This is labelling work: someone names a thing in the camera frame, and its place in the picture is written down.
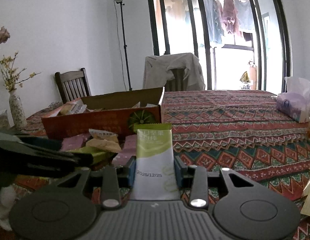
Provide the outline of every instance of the chair backrest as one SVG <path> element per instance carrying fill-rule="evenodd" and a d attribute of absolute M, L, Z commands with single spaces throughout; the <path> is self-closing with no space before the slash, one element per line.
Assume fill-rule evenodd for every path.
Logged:
<path fill-rule="evenodd" d="M 186 91 L 188 77 L 184 79 L 184 70 L 185 68 L 175 68 L 172 69 L 175 79 L 169 80 L 166 82 L 165 91 L 172 92 L 172 91 Z"/>
<path fill-rule="evenodd" d="M 63 103 L 91 96 L 85 68 L 63 74 L 56 72 L 55 80 Z"/>

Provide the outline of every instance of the cardboard box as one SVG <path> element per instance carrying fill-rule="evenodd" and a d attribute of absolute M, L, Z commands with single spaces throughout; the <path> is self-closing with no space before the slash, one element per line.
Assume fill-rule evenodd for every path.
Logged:
<path fill-rule="evenodd" d="M 134 123 L 161 123 L 164 116 L 165 88 L 152 88 L 115 92 L 81 98 L 90 110 L 100 112 L 57 116 L 59 107 L 42 118 L 46 134 L 50 139 L 62 140 L 88 132 L 88 129 L 107 130 L 117 133 L 119 139 L 134 134 Z M 140 102 L 140 108 L 132 108 Z"/>

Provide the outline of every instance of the vase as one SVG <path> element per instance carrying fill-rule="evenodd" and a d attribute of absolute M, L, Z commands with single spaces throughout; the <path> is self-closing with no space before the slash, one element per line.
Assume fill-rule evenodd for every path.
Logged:
<path fill-rule="evenodd" d="M 20 130 L 27 124 L 23 105 L 21 104 L 20 97 L 16 94 L 16 90 L 9 91 L 9 94 L 11 116 L 13 117 L 16 129 Z"/>

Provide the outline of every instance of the blue garment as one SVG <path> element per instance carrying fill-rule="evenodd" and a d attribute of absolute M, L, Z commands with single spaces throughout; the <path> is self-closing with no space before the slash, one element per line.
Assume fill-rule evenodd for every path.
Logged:
<path fill-rule="evenodd" d="M 219 10 L 216 0 L 204 0 L 204 6 L 208 25 L 209 42 L 211 47 L 214 47 L 215 44 L 222 44 L 222 36 L 224 36 Z"/>

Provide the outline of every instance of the window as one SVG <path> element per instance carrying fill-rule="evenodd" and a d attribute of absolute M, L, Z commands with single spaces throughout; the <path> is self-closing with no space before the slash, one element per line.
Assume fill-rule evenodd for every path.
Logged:
<path fill-rule="evenodd" d="M 194 53 L 207 89 L 284 91 L 290 54 L 280 0 L 148 2 L 155 55 Z"/>

